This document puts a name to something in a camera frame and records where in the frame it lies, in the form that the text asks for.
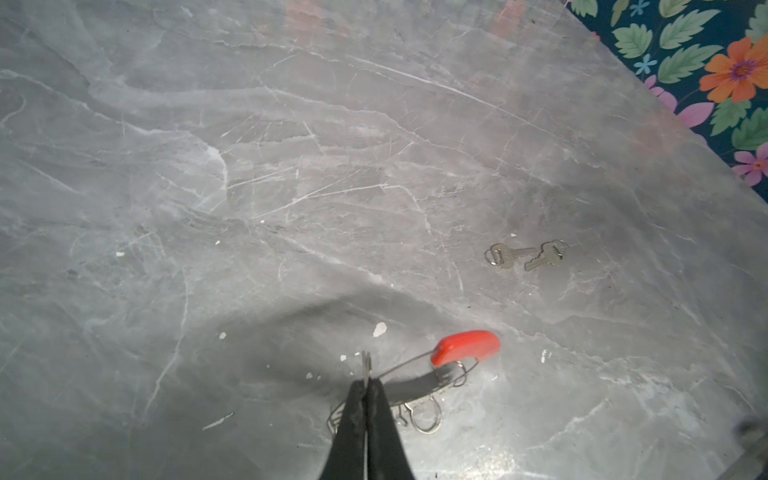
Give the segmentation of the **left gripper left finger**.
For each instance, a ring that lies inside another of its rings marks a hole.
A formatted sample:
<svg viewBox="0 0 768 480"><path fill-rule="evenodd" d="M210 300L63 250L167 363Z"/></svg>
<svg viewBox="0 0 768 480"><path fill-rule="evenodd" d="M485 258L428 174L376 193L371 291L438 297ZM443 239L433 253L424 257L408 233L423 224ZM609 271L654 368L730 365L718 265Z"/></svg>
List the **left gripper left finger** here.
<svg viewBox="0 0 768 480"><path fill-rule="evenodd" d="M363 480L366 457L366 387L354 381L348 391L337 433L320 480Z"/></svg>

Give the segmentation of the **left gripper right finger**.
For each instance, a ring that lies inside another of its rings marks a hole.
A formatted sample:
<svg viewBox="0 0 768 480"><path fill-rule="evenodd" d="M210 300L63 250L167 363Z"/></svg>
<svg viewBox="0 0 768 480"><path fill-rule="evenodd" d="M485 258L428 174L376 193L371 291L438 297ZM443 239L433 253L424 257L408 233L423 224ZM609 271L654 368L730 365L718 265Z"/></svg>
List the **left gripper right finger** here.
<svg viewBox="0 0 768 480"><path fill-rule="evenodd" d="M414 480L397 425L378 379L370 380L365 395L367 478Z"/></svg>

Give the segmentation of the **large keyring with red grip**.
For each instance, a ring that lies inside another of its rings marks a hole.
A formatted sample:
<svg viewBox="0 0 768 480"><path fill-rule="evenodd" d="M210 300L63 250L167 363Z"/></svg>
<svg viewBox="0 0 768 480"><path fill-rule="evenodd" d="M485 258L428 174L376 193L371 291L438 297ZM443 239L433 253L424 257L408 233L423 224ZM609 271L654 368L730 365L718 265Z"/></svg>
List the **large keyring with red grip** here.
<svg viewBox="0 0 768 480"><path fill-rule="evenodd" d="M373 371L371 355L362 354L363 378L379 379L384 387L395 421L424 435L438 431L443 421L439 396L467 384L470 373L482 362L497 355L499 337L487 330L470 330L441 339L427 352L401 362L381 373ZM433 406L434 420L421 426L416 419L418 406Z"/></svg>

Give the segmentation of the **small silver key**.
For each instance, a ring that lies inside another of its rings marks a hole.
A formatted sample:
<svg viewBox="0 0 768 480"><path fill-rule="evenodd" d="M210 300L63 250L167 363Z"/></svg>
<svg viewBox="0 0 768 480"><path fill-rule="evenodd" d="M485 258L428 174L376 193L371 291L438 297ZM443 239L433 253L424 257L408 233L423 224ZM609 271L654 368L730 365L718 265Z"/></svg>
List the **small silver key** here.
<svg viewBox="0 0 768 480"><path fill-rule="evenodd" d="M524 264L524 270L530 272L544 265L558 266L562 263L569 245L563 240L551 240L540 247L530 247L527 251L536 257Z"/></svg>
<svg viewBox="0 0 768 480"><path fill-rule="evenodd" d="M511 269L517 259L532 256L537 252L536 247L511 248L504 243L496 243L485 251L484 258L494 267Z"/></svg>

